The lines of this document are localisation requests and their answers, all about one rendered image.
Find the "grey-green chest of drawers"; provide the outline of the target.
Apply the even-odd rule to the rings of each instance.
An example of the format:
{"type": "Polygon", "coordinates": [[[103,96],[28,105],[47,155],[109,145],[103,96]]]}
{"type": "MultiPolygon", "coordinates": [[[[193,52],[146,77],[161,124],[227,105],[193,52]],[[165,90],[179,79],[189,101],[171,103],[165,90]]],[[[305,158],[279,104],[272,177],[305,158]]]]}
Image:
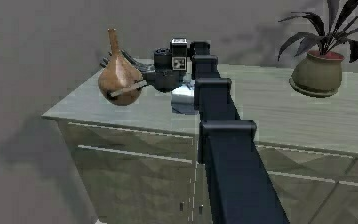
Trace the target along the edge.
{"type": "MultiPolygon", "coordinates": [[[[223,65],[239,115],[291,224],[358,224],[358,73],[329,98],[295,92],[290,71],[223,65]]],[[[96,212],[95,224],[212,224],[192,104],[146,87],[109,103],[90,78],[48,110],[96,212]]]]}

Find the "white alarm clock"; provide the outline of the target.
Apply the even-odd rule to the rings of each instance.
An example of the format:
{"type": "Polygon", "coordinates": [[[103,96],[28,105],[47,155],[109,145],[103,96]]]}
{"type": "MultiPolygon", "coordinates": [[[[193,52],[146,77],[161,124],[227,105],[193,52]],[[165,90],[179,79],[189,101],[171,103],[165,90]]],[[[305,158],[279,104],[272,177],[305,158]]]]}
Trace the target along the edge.
{"type": "Polygon", "coordinates": [[[183,83],[171,92],[171,102],[174,104],[194,103],[195,81],[184,80],[183,83]]]}

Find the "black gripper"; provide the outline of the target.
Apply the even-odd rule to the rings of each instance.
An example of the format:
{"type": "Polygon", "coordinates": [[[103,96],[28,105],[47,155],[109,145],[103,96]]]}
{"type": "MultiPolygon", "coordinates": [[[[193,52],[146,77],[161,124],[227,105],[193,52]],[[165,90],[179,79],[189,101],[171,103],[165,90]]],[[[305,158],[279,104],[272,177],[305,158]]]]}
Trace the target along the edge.
{"type": "MultiPolygon", "coordinates": [[[[125,50],[121,51],[124,58],[138,69],[143,77],[147,80],[138,80],[129,87],[124,87],[116,91],[108,93],[111,98],[118,97],[123,93],[133,90],[140,90],[148,84],[152,85],[159,92],[167,93],[178,88],[184,79],[185,72],[174,70],[172,66],[172,52],[169,48],[158,48],[154,51],[154,63],[144,64],[137,61],[125,50]]],[[[109,64],[109,59],[104,57],[100,62],[102,68],[106,68],[109,64]]]]}

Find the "dark plant in green pot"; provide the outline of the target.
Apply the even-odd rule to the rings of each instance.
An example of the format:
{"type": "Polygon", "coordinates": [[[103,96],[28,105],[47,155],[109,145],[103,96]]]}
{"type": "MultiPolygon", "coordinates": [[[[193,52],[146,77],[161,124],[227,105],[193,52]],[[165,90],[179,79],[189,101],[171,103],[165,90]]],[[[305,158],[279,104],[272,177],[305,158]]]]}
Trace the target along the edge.
{"type": "Polygon", "coordinates": [[[295,56],[306,54],[294,68],[289,79],[290,86],[297,92],[315,98],[335,95],[342,83],[342,62],[345,57],[334,51],[339,45],[348,44],[349,62],[358,60],[358,40],[350,36],[358,32],[358,27],[350,27],[358,19],[358,0],[347,0],[339,9],[340,0],[326,0],[328,6],[328,29],[322,18],[309,11],[294,11],[281,22],[296,18],[307,19],[315,29],[312,32],[297,32],[289,37],[279,48],[277,60],[283,52],[299,41],[295,56]]]}

